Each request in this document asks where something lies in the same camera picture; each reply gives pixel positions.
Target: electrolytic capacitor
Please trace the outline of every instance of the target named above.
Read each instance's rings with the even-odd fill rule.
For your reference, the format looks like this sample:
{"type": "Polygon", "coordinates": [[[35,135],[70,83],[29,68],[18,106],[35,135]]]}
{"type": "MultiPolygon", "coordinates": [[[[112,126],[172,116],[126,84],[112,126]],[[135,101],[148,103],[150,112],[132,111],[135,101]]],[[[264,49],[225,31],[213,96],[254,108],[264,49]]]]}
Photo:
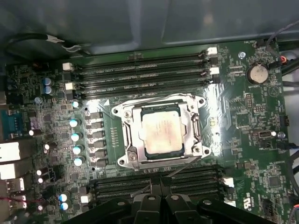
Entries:
{"type": "Polygon", "coordinates": [[[61,205],[60,205],[61,210],[66,211],[66,210],[68,210],[68,208],[69,208],[69,205],[67,203],[65,203],[65,202],[61,203],[61,205]]]}
{"type": "Polygon", "coordinates": [[[58,199],[61,202],[66,202],[67,199],[70,198],[70,193],[68,191],[63,192],[61,195],[59,195],[58,199]]]}
{"type": "Polygon", "coordinates": [[[44,89],[43,89],[43,92],[45,94],[49,94],[49,95],[53,95],[55,93],[55,90],[53,88],[51,88],[50,86],[46,86],[44,89]]]}
{"type": "Polygon", "coordinates": [[[79,104],[78,101],[74,101],[74,102],[72,102],[71,105],[72,105],[74,108],[79,108],[79,107],[80,107],[80,104],[79,104]]]}
{"type": "Polygon", "coordinates": [[[28,133],[30,136],[37,136],[41,135],[43,132],[41,131],[41,129],[32,129],[28,133]]]}
{"type": "Polygon", "coordinates": [[[75,155],[79,155],[83,151],[83,149],[84,149],[84,146],[82,146],[82,145],[76,145],[73,148],[73,153],[75,155]]]}
{"type": "Polygon", "coordinates": [[[44,144],[43,148],[46,150],[51,150],[57,147],[57,144],[55,142],[46,143],[44,144]]]}
{"type": "Polygon", "coordinates": [[[74,160],[74,164],[76,167],[80,167],[82,165],[82,163],[84,163],[86,160],[85,156],[79,156],[78,158],[76,158],[74,160]]]}
{"type": "Polygon", "coordinates": [[[82,133],[73,133],[72,135],[71,135],[71,140],[72,141],[78,141],[79,139],[81,139],[82,138],[82,133]]]}
{"type": "Polygon", "coordinates": [[[44,167],[44,168],[38,169],[36,171],[36,175],[42,176],[42,175],[48,173],[48,171],[49,171],[49,168],[48,167],[44,167]]]}
{"type": "Polygon", "coordinates": [[[71,127],[77,127],[80,124],[81,124],[81,121],[79,119],[71,119],[70,120],[70,126],[71,127]]]}
{"type": "Polygon", "coordinates": [[[44,183],[45,181],[47,181],[48,179],[50,179],[50,176],[48,174],[41,176],[40,178],[37,179],[37,181],[39,183],[44,183]]]}
{"type": "Polygon", "coordinates": [[[54,84],[54,81],[52,79],[46,77],[46,78],[43,79],[43,84],[48,85],[48,86],[52,86],[54,84]]]}

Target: black cable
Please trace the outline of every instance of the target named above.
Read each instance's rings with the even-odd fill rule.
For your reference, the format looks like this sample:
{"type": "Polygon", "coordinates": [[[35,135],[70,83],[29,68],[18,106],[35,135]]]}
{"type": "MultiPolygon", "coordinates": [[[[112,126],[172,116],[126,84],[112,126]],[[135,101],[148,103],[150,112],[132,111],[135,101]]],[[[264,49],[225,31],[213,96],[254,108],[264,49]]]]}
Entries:
{"type": "Polygon", "coordinates": [[[299,82],[282,81],[282,85],[286,87],[299,87],[299,82]]]}
{"type": "Polygon", "coordinates": [[[295,60],[289,61],[286,65],[284,65],[281,68],[281,74],[282,76],[285,76],[287,74],[290,74],[291,72],[299,69],[299,58],[296,58],[295,60]]]}
{"type": "Polygon", "coordinates": [[[28,61],[26,58],[23,58],[19,55],[13,54],[9,52],[9,49],[18,42],[26,41],[26,40],[44,40],[49,41],[51,43],[61,45],[66,51],[73,53],[78,52],[82,56],[90,55],[89,52],[82,50],[81,46],[74,44],[70,41],[65,41],[58,39],[55,36],[46,35],[46,34],[37,34],[37,33],[24,33],[24,34],[16,34],[11,36],[6,43],[4,44],[4,53],[8,56],[12,56],[22,61],[28,61]]]}
{"type": "Polygon", "coordinates": [[[279,60],[279,61],[281,61],[280,54],[277,53],[277,52],[270,46],[270,43],[271,43],[271,41],[274,40],[274,38],[276,38],[276,36],[277,36],[278,34],[280,34],[281,32],[284,32],[285,30],[287,30],[287,29],[289,29],[289,28],[295,26],[295,25],[298,24],[298,23],[299,23],[299,20],[297,20],[297,21],[295,21],[295,22],[292,22],[292,23],[290,23],[289,25],[287,25],[287,26],[285,26],[285,27],[279,29],[279,30],[276,31],[274,34],[272,34],[272,35],[270,36],[270,38],[267,40],[267,42],[266,42],[266,49],[267,49],[267,51],[269,51],[273,56],[278,57],[278,60],[279,60]]]}
{"type": "Polygon", "coordinates": [[[297,195],[299,195],[299,186],[295,180],[293,168],[292,168],[293,163],[294,163],[295,159],[297,159],[297,158],[299,158],[299,150],[297,152],[295,152],[293,155],[291,155],[288,158],[288,160],[286,161],[286,171],[287,171],[290,181],[294,187],[295,192],[297,193],[297,195]]]}

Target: black capacitor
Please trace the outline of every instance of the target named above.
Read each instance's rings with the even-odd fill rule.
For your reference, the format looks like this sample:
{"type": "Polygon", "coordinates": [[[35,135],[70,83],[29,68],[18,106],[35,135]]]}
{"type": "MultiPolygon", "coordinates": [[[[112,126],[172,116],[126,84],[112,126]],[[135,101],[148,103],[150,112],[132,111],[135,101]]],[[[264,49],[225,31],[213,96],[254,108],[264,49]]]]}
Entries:
{"type": "Polygon", "coordinates": [[[57,147],[57,143],[56,142],[49,142],[44,144],[43,148],[46,150],[51,150],[57,147]]]}
{"type": "Polygon", "coordinates": [[[48,173],[48,171],[49,171],[49,168],[48,167],[44,167],[44,168],[38,169],[36,171],[36,175],[42,176],[42,175],[48,173]]]}
{"type": "Polygon", "coordinates": [[[38,179],[37,179],[37,182],[39,183],[44,183],[45,181],[49,180],[50,179],[50,176],[49,174],[45,174],[43,176],[40,176],[38,179]]]}
{"type": "Polygon", "coordinates": [[[31,129],[28,133],[30,136],[37,136],[41,135],[43,132],[41,131],[41,129],[31,129]]]}

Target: cable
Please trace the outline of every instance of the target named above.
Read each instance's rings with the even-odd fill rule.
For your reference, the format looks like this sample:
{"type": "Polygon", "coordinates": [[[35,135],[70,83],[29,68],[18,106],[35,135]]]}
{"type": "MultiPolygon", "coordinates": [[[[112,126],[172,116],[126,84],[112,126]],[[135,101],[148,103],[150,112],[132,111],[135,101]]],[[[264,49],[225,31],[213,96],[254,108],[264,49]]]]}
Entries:
{"type": "Polygon", "coordinates": [[[295,217],[295,214],[296,214],[296,211],[297,211],[298,208],[299,208],[299,204],[296,204],[296,205],[293,206],[293,209],[290,213],[290,217],[288,219],[287,224],[292,224],[292,220],[295,217]]]}
{"type": "Polygon", "coordinates": [[[17,198],[12,198],[12,197],[0,197],[0,200],[2,200],[2,201],[24,202],[24,203],[38,203],[38,202],[43,201],[43,200],[28,201],[28,200],[22,200],[22,199],[17,199],[17,198]]]}
{"type": "Polygon", "coordinates": [[[280,54],[277,53],[277,52],[270,46],[270,43],[271,43],[271,41],[274,40],[274,38],[276,38],[276,36],[277,36],[278,34],[280,34],[281,32],[284,32],[285,30],[287,30],[287,29],[289,29],[289,28],[295,26],[295,25],[298,24],[298,23],[299,23],[299,20],[297,20],[297,21],[295,21],[295,22],[292,22],[292,23],[290,23],[289,25],[287,25],[287,26],[285,26],[285,27],[279,29],[279,30],[276,31],[274,34],[272,34],[272,35],[270,36],[270,38],[267,40],[267,42],[266,42],[266,49],[267,49],[267,51],[269,51],[273,56],[278,57],[278,59],[279,59],[280,61],[281,61],[280,54]]]}
{"type": "MultiPolygon", "coordinates": [[[[189,166],[191,166],[193,163],[195,163],[196,161],[200,160],[201,156],[196,157],[194,160],[192,160],[191,162],[189,162],[188,164],[186,164],[184,167],[182,167],[181,169],[178,169],[174,172],[172,172],[171,174],[168,174],[167,177],[172,177],[175,174],[181,172],[183,169],[188,168],[189,166]]],[[[130,196],[131,197],[135,197],[136,195],[142,194],[143,192],[145,192],[147,189],[150,188],[150,184],[147,185],[146,187],[142,188],[141,190],[135,191],[134,193],[132,193],[130,196]]]]}
{"type": "Polygon", "coordinates": [[[67,52],[74,53],[78,52],[82,56],[90,55],[89,52],[82,50],[80,45],[74,44],[70,41],[65,41],[58,39],[55,36],[46,35],[46,34],[37,34],[37,33],[25,33],[25,34],[17,34],[11,36],[6,43],[4,44],[4,53],[6,55],[12,56],[14,58],[18,58],[19,60],[26,60],[25,58],[13,54],[9,52],[9,49],[18,42],[26,41],[26,40],[44,40],[55,44],[60,44],[67,52]]]}
{"type": "Polygon", "coordinates": [[[297,69],[299,69],[299,58],[289,61],[286,65],[284,65],[281,68],[281,74],[282,74],[282,76],[285,76],[297,69]]]}
{"type": "Polygon", "coordinates": [[[282,85],[286,87],[299,87],[299,82],[282,81],[282,85]]]}

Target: chip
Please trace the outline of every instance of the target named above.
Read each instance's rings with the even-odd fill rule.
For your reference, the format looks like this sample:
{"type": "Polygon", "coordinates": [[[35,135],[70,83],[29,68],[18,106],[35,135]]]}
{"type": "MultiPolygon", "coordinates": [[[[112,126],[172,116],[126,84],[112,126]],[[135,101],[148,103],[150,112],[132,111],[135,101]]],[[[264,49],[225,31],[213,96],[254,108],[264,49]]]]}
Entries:
{"type": "Polygon", "coordinates": [[[62,132],[61,133],[61,138],[62,139],[68,139],[69,138],[69,134],[67,132],[62,132]]]}
{"type": "Polygon", "coordinates": [[[71,180],[75,181],[78,179],[78,174],[71,174],[71,180]]]}
{"type": "Polygon", "coordinates": [[[181,121],[177,111],[145,114],[142,129],[147,153],[163,154],[182,149],[181,121]]]}
{"type": "Polygon", "coordinates": [[[64,98],[64,92],[57,93],[57,98],[63,99],[64,98]]]}
{"type": "Polygon", "coordinates": [[[50,115],[50,114],[45,115],[44,118],[43,118],[43,120],[44,120],[45,122],[51,121],[51,115],[50,115]]]}
{"type": "Polygon", "coordinates": [[[80,210],[80,204],[73,204],[73,209],[76,211],[80,210]]]}
{"type": "Polygon", "coordinates": [[[78,193],[78,188],[77,187],[71,188],[71,193],[73,194],[78,193]]]}
{"type": "Polygon", "coordinates": [[[277,187],[280,186],[280,178],[279,176],[271,176],[269,177],[269,187],[277,187]]]}

